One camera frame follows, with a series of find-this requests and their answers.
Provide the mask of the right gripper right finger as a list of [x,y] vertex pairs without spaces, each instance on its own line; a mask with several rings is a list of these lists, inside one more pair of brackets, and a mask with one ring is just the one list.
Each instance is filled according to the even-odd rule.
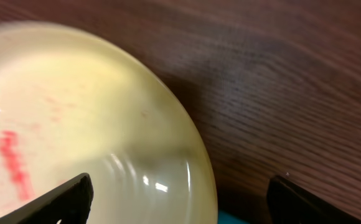
[[358,218],[278,175],[270,179],[266,201],[273,224],[361,224]]

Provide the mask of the green plate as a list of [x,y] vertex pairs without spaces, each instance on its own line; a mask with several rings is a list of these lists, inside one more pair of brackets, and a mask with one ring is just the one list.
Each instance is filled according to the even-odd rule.
[[0,24],[0,217],[78,174],[88,223],[216,223],[200,134],[141,62],[85,31]]

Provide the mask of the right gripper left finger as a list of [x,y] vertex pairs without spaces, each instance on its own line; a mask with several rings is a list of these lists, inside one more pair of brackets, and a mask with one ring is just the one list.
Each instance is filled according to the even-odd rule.
[[86,224],[93,201],[90,175],[81,173],[0,218],[0,224]]

